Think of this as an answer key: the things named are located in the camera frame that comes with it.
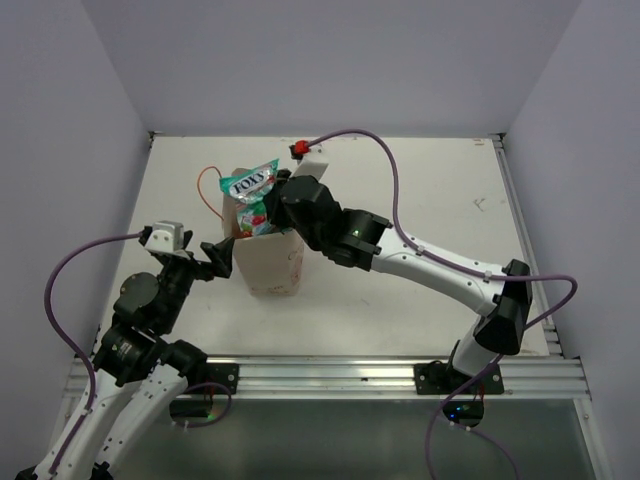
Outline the printed bear paper bag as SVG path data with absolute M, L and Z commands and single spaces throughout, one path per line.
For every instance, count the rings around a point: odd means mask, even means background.
M 222 192 L 221 208 L 217 209 L 207 198 L 212 182 L 202 180 L 213 171 L 221 181 L 224 176 L 215 165 L 206 166 L 196 180 L 200 199 L 221 222 L 224 237 L 236 239 L 233 257 L 240 274 L 252 295 L 295 295 L 298 291 L 305 247 L 300 236 L 293 230 L 270 230 L 257 234 L 256 228 L 266 223 L 262 212 L 253 215 L 250 222 L 239 221 L 237 202 Z

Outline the green Fox's mint bag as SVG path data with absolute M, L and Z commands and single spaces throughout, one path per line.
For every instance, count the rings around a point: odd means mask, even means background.
M 252 169 L 238 169 L 219 180 L 224 228 L 236 238 L 265 235 L 273 230 L 265 198 L 275 186 L 278 166 L 279 160 L 274 159 Z

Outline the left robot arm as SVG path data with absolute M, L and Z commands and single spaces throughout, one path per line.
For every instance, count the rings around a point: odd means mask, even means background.
M 76 353 L 88 373 L 79 404 L 60 437 L 20 479 L 113 479 L 133 447 L 181 394 L 232 397 L 239 368 L 209 362 L 198 347 L 169 334 L 196 281 L 227 279 L 234 238 L 200 245 L 205 260 L 187 246 L 190 231 L 147 227 L 134 239 L 161 265 L 158 274 L 140 272 L 120 287 L 110 327 L 97 352 Z

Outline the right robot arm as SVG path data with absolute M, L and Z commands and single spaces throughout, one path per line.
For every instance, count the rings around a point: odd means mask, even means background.
M 477 320 L 455 345 L 445 369 L 454 391 L 470 391 L 486 365 L 520 353 L 532 303 L 531 288 L 521 280 L 530 272 L 526 263 L 475 263 L 431 250 L 384 217 L 341 207 L 311 175 L 279 171 L 265 204 L 271 223 L 295 230 L 311 250 L 335 264 L 413 281 L 472 310 Z

